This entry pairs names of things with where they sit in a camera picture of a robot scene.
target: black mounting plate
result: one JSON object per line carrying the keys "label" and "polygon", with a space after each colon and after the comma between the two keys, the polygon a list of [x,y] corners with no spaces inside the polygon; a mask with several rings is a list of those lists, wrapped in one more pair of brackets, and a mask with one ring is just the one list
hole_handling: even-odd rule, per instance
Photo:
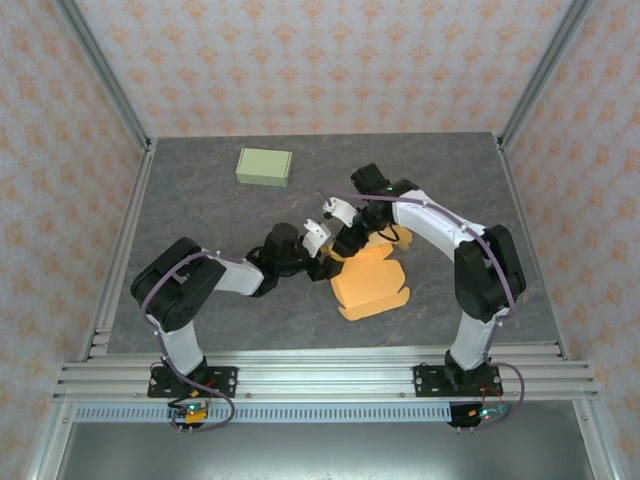
{"label": "black mounting plate", "polygon": [[[413,367],[413,386],[416,397],[482,397],[481,385],[493,388],[500,395],[503,394],[498,367],[487,366],[474,376],[473,381],[462,384],[458,391],[445,377],[445,368],[444,365],[427,365],[426,363]],[[495,397],[496,394],[486,390],[485,396]]]}
{"label": "black mounting plate", "polygon": [[[211,388],[224,393],[229,398],[236,396],[238,385],[237,367],[211,367],[208,366],[204,378],[214,379]],[[165,365],[158,365],[151,369],[149,379],[149,398],[182,398],[193,391],[193,387],[180,382],[170,368]],[[200,392],[202,396],[209,396],[206,392]]]}

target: aluminum rail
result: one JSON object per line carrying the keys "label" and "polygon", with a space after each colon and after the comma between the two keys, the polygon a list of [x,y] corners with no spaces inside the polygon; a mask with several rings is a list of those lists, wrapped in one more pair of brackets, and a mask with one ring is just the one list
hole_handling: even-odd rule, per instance
{"label": "aluminum rail", "polygon": [[[395,347],[214,353],[210,365],[240,369],[237,402],[416,401],[412,367],[441,365],[447,347]],[[598,396],[589,362],[563,360],[557,345],[496,346],[496,362],[522,373],[525,400],[580,400]],[[145,401],[149,366],[158,355],[99,356],[62,368],[55,401]],[[505,398],[516,400],[519,381],[501,368]],[[436,397],[425,401],[459,401]]]}

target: orange floral wallpaper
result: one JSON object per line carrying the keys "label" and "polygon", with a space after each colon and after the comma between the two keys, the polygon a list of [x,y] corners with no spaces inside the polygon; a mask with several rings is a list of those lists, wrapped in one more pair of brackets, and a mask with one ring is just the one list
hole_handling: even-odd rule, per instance
{"label": "orange floral wallpaper", "polygon": [[570,0],[80,0],[146,131],[493,131]]}
{"label": "orange floral wallpaper", "polygon": [[640,478],[640,3],[600,0],[509,151],[576,357]]}
{"label": "orange floral wallpaper", "polygon": [[26,476],[139,158],[54,2],[0,3],[0,477]]}

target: small green block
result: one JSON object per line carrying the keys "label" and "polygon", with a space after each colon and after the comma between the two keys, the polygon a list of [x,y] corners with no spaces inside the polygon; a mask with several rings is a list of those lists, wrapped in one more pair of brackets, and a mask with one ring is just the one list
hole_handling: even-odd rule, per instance
{"label": "small green block", "polygon": [[240,183],[286,187],[291,169],[291,152],[243,148],[236,169]]}

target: marble-patterned surface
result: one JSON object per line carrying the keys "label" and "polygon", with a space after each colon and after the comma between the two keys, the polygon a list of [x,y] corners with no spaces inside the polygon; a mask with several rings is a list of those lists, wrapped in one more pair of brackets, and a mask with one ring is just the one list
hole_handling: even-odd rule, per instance
{"label": "marble-patterned surface", "polygon": [[[241,185],[235,168],[243,147],[293,152],[286,188]],[[407,178],[463,217],[511,230],[528,281],[518,316],[498,342],[552,341],[557,330],[549,302],[489,133],[310,135],[164,139],[158,143],[123,292],[109,344],[110,353],[155,352],[157,345],[128,293],[133,278],[181,236],[227,255],[244,256],[261,245],[274,223],[301,227],[292,211],[321,219],[315,185],[353,191],[349,176],[376,162],[391,181]],[[231,219],[238,201],[269,192],[282,202],[251,199]],[[230,223],[234,236],[230,237]],[[205,350],[374,347],[447,344],[457,331],[460,308],[453,268],[435,247],[415,238],[408,252],[394,252],[407,274],[409,303],[357,322],[346,321],[328,282],[304,273],[280,280],[277,289],[254,299],[215,292],[196,317]]]}

